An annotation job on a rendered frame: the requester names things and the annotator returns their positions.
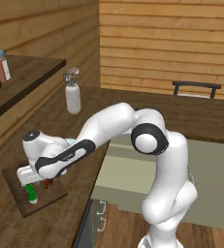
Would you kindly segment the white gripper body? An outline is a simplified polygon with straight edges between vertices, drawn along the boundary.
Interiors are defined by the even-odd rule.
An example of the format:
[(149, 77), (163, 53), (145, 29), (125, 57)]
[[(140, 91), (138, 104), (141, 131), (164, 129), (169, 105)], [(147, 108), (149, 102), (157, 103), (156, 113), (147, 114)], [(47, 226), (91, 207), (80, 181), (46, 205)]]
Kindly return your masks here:
[(35, 183), (42, 180), (42, 177), (34, 172), (30, 166), (18, 168), (16, 171), (16, 175), (22, 186), (26, 186), (27, 184)]

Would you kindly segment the reddish brown meat piece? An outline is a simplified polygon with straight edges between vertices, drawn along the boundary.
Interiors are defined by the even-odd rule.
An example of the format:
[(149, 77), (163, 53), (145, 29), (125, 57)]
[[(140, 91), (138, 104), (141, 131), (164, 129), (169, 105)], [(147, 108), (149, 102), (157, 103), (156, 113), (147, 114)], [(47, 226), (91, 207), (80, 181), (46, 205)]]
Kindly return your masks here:
[(50, 187), (53, 184), (53, 180), (52, 179), (44, 179), (41, 181), (41, 186), (44, 189), (47, 189), (48, 187)]

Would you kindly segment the dark wooden cutting board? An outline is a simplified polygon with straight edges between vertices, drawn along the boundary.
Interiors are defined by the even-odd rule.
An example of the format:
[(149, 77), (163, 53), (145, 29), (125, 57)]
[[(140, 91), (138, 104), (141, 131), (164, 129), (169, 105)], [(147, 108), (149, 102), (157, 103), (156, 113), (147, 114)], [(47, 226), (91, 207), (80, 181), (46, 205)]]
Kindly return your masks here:
[(20, 184), (16, 175), (17, 169), (18, 166), (8, 167), (3, 169), (2, 173), (23, 218), (36, 213), (68, 195), (67, 191), (58, 180), (54, 180), (46, 189), (41, 183), (33, 183), (38, 201), (36, 204), (30, 203), (29, 195), (25, 187)]

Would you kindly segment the open beige drawer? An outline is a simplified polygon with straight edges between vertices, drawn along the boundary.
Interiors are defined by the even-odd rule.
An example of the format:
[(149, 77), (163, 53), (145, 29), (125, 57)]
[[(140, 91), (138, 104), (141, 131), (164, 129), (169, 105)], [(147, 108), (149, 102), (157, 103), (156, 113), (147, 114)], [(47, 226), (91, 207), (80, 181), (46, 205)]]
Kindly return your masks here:
[[(224, 144), (190, 140), (189, 172), (198, 198), (184, 217), (187, 223), (224, 229)], [(134, 150), (128, 135), (113, 139), (91, 197), (139, 213), (155, 176), (153, 156)]]

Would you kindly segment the dark grey cupboard front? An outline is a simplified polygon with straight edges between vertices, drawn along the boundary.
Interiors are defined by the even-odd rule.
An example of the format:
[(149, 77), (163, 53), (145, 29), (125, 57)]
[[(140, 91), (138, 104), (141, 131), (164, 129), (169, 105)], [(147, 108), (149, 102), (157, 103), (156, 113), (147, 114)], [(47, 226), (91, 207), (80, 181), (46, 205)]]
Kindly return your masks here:
[(97, 229), (101, 224), (100, 217), (104, 217), (105, 214), (96, 214), (100, 201), (101, 200), (88, 200), (72, 248), (96, 248), (96, 241), (99, 234)]

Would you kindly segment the white vase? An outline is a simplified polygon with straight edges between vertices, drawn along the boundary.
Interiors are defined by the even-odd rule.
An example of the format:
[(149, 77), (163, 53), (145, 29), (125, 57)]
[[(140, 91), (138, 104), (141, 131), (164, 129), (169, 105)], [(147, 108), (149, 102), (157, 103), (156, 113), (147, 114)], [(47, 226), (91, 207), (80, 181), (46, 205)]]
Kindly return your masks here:
[(71, 114), (78, 114), (81, 109), (80, 88), (77, 84), (65, 87), (67, 110)]

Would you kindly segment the pink flowers bunch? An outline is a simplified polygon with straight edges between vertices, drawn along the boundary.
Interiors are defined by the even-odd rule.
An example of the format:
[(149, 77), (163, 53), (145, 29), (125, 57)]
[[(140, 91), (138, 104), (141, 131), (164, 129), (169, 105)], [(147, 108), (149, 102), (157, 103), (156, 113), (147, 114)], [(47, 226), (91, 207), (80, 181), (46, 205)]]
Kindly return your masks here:
[(80, 70), (78, 68), (72, 68), (65, 71), (62, 74), (63, 81), (66, 86), (75, 86), (78, 82), (78, 76), (80, 75)]

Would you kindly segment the pink jar with blue lid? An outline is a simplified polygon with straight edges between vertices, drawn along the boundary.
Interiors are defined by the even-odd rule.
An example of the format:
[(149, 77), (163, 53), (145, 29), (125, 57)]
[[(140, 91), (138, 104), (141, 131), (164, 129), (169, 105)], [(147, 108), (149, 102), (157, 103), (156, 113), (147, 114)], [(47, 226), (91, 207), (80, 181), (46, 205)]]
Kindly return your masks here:
[(0, 50), (0, 80), (5, 83), (11, 79), (8, 61), (3, 50)]

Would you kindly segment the green handled knife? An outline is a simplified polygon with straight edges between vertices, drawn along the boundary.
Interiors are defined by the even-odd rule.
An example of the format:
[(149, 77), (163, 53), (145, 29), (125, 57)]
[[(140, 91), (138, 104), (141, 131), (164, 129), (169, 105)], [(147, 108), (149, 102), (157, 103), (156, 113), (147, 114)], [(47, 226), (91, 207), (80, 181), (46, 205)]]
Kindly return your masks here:
[(32, 184), (27, 184), (26, 185), (26, 191), (27, 191), (28, 196), (29, 196), (29, 202), (36, 204), (38, 202), (38, 196), (37, 196), (37, 193), (36, 193), (34, 186)]

